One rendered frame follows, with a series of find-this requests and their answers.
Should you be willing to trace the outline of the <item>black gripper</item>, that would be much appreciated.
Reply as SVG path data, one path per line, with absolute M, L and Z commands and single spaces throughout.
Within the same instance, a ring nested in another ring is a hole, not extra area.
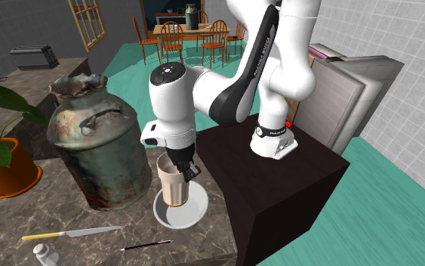
M 202 170 L 194 164 L 192 159 L 195 153 L 195 144 L 181 149 L 171 149 L 167 147 L 166 151 L 173 164 L 183 175 L 186 183 L 202 172 Z

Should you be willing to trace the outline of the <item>beige ribbed cup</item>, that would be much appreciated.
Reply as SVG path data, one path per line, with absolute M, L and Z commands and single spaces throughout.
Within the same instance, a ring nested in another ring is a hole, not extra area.
M 177 170 L 168 154 L 161 154 L 156 162 L 157 172 L 162 184 L 163 200 L 172 207 L 182 206 L 189 198 L 189 184 Z

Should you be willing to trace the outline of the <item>white bowl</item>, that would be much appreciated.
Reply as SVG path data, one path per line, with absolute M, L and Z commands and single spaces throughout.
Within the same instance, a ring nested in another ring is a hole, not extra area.
M 189 198 L 179 207 L 168 206 L 160 190 L 153 202 L 153 213 L 157 221 L 165 227 L 182 230 L 197 224 L 208 209 L 208 194 L 203 186 L 195 181 L 189 183 Z

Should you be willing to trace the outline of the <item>dark robot stand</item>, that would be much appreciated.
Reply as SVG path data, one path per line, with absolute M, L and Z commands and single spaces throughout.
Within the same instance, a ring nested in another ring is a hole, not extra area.
M 296 125 L 296 149 L 280 160 L 258 156 L 250 148 L 256 122 L 252 115 L 196 137 L 196 152 L 226 201 L 236 266 L 256 266 L 306 233 L 350 165 Z

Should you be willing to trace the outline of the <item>black pen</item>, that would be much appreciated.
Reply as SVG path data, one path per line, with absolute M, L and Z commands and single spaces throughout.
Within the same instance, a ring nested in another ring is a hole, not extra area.
M 157 241 L 154 243 L 144 243 L 144 244 L 140 244 L 140 245 L 136 245 L 136 246 L 128 246 L 125 248 L 120 249 L 120 251 L 127 251 L 127 250 L 131 250 L 131 249 L 142 249 L 142 248 L 146 248 L 146 247 L 151 247 L 151 246 L 159 246 L 162 244 L 167 244 L 167 243 L 172 243 L 174 242 L 174 240 L 163 240 L 163 241 Z

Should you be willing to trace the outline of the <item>rusty green milk can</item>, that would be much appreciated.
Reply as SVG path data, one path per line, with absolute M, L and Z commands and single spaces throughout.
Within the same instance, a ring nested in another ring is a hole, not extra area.
M 92 209 L 114 211 L 139 201 L 152 182 L 134 108 L 107 91 L 108 79 L 81 73 L 49 85 L 58 105 L 47 139 Z

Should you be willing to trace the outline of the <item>wooden dining chair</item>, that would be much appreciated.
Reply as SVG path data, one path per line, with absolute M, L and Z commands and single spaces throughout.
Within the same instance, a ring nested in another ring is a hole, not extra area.
M 208 23 L 208 15 L 204 11 L 199 10 L 197 14 L 198 14 L 198 23 Z M 206 34 L 196 36 L 196 49 L 199 49 L 199 39 L 204 41 L 206 38 L 207 38 Z
M 163 50 L 166 52 L 167 62 L 169 62 L 168 53 L 177 51 L 180 56 L 180 62 L 183 63 L 183 30 L 181 26 L 174 21 L 168 21 L 162 25 L 160 36 Z
M 209 50 L 209 67 L 212 68 L 214 62 L 214 51 L 220 50 L 221 63 L 224 66 L 224 59 L 226 58 L 226 41 L 228 37 L 228 27 L 223 20 L 216 20 L 209 28 L 208 37 L 202 43 L 203 50 Z
M 234 36 L 228 35 L 226 39 L 226 60 L 229 60 L 231 42 L 235 42 L 235 47 L 237 47 L 237 41 L 240 41 L 240 55 L 242 55 L 242 41 L 244 36 L 245 27 L 238 23 L 236 25 L 236 34 Z
M 132 17 L 132 22 L 134 24 L 134 28 L 138 37 L 138 44 L 140 45 L 143 53 L 143 62 L 146 64 L 146 53 L 145 53 L 145 46 L 146 45 L 154 45 L 156 47 L 156 53 L 159 61 L 161 61 L 160 54 L 159 54 L 159 41 L 158 39 L 143 39 L 140 35 L 139 26 L 137 24 L 137 21 L 135 17 Z

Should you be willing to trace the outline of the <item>wooden dining table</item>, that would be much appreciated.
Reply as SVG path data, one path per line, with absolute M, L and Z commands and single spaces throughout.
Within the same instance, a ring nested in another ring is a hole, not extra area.
M 161 52 L 178 51 L 182 56 L 184 36 L 195 35 L 196 47 L 199 47 L 199 36 L 206 36 L 201 44 L 202 50 L 206 48 L 210 50 L 211 55 L 214 54 L 214 49 L 221 49 L 222 52 L 226 49 L 226 42 L 229 27 L 223 20 L 216 20 L 214 23 L 199 23 L 202 19 L 203 12 L 199 13 L 195 5 L 188 4 L 185 10 L 186 24 L 178 24 L 174 21 L 168 21 L 160 26 L 156 26 L 157 38 L 160 44 Z

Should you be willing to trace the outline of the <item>dark wooden sideboard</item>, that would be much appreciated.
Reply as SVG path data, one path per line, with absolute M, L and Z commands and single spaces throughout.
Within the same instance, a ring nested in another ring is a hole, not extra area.
M 185 8 L 177 8 L 176 10 L 172 10 L 171 12 L 163 12 L 156 13 L 156 23 L 158 25 L 166 23 L 168 21 L 174 21 L 179 24 L 186 23 L 186 9 Z

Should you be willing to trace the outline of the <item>white salt shaker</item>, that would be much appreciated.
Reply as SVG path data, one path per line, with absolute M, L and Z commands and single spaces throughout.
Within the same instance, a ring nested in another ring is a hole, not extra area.
M 64 263 L 63 254 L 51 249 L 49 246 L 39 243 L 33 249 L 36 258 L 42 266 L 62 266 Z

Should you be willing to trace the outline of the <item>grey refrigerator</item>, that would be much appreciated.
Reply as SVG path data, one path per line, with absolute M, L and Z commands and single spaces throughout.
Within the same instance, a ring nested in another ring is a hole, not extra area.
M 404 63 L 385 55 L 347 57 L 309 45 L 314 92 L 297 105 L 291 122 L 341 155 L 360 136 Z

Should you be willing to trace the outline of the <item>wooden framed window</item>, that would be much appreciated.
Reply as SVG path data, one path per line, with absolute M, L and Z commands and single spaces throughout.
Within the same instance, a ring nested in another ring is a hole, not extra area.
M 67 1 L 85 50 L 89 52 L 107 35 L 98 0 Z

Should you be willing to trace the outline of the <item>green plant in orange pot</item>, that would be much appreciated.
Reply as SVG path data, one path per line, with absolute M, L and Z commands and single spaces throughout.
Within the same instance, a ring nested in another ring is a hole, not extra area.
M 47 125 L 45 115 L 17 92 L 0 85 L 0 108 L 17 111 L 33 124 Z M 43 170 L 16 138 L 0 135 L 0 198 L 19 196 L 40 182 Z

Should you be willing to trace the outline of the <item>black toaster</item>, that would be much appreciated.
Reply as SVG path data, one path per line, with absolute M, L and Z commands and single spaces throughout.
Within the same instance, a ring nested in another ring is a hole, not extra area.
M 10 55 L 20 70 L 48 70 L 59 64 L 50 45 L 18 46 Z

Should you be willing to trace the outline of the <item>yellow handled knife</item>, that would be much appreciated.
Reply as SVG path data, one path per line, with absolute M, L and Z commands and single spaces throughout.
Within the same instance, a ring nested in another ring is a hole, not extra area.
M 29 240 L 37 240 L 37 239 L 61 237 L 61 236 L 80 237 L 84 235 L 98 234 L 98 233 L 107 232 L 111 230 L 119 230 L 122 228 L 123 226 L 94 227 L 94 228 L 80 229 L 80 230 L 69 230 L 69 231 L 61 231 L 61 232 L 55 232 L 55 233 L 29 235 L 29 236 L 23 236 L 21 237 L 21 239 L 25 241 L 29 241 Z

